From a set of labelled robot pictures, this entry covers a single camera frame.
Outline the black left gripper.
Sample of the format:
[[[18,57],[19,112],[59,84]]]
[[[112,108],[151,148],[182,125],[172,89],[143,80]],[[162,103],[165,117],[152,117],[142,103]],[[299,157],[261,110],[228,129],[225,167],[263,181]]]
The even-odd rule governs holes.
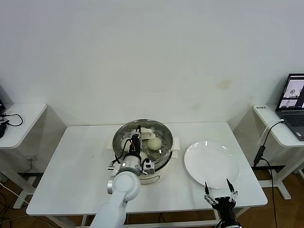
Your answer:
[[[139,156],[141,152],[141,126],[137,125],[135,129],[131,131],[131,146],[129,149],[129,153],[134,156]]]

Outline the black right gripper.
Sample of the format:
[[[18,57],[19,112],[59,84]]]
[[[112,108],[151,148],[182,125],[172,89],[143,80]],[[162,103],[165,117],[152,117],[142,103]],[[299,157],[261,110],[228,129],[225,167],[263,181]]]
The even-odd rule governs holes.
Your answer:
[[[222,222],[236,222],[236,217],[233,212],[233,208],[236,205],[238,191],[234,189],[234,186],[228,179],[226,180],[231,193],[230,197],[224,196],[224,197],[213,198],[210,195],[208,185],[205,182],[204,199],[207,201],[208,204],[210,204],[213,207],[213,209],[219,212]]]

